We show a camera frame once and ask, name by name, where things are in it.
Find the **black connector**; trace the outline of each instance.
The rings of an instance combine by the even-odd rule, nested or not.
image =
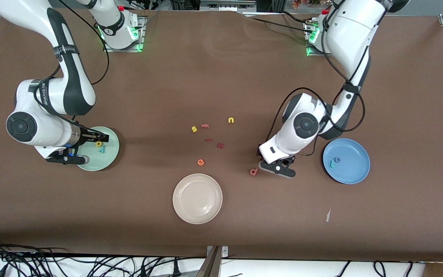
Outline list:
[[[174,259],[174,273],[172,273],[172,277],[179,277],[182,273],[179,271],[179,264],[177,263],[177,258]]]

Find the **white scrap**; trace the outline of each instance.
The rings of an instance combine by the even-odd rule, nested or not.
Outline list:
[[[326,222],[329,222],[329,216],[331,216],[331,209],[329,209],[329,212],[327,213]]]

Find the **brown tabletop surface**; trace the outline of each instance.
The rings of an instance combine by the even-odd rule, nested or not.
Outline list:
[[[60,11],[96,81],[106,65],[100,41]],[[436,17],[386,17],[371,58],[365,121],[342,136],[367,150],[368,177],[331,179],[321,138],[314,156],[297,156],[294,179],[253,177],[285,96],[306,86],[332,101],[343,80],[325,58],[306,56],[298,30],[234,12],[160,12],[142,53],[110,53],[95,107],[77,118],[121,141],[113,165],[86,172],[47,163],[7,134],[18,84],[47,77],[57,62],[42,36],[1,20],[0,242],[92,254],[203,256],[206,245],[229,245],[239,258],[443,261],[443,27]],[[350,127],[361,112],[356,105]],[[223,191],[221,211],[203,225],[172,206],[179,180],[197,172]]]

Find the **white plate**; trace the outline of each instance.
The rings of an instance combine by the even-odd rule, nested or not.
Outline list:
[[[192,174],[177,184],[172,202],[183,221],[203,224],[213,219],[222,208],[222,189],[210,176]]]

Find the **light green plate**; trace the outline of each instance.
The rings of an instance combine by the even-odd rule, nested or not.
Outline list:
[[[90,161],[85,165],[78,165],[79,168],[86,171],[102,170],[109,166],[119,153],[119,138],[114,131],[107,127],[94,127],[94,130],[109,135],[109,142],[104,142],[105,153],[98,152],[101,147],[96,147],[95,142],[85,142],[78,148],[78,155],[88,156]]]

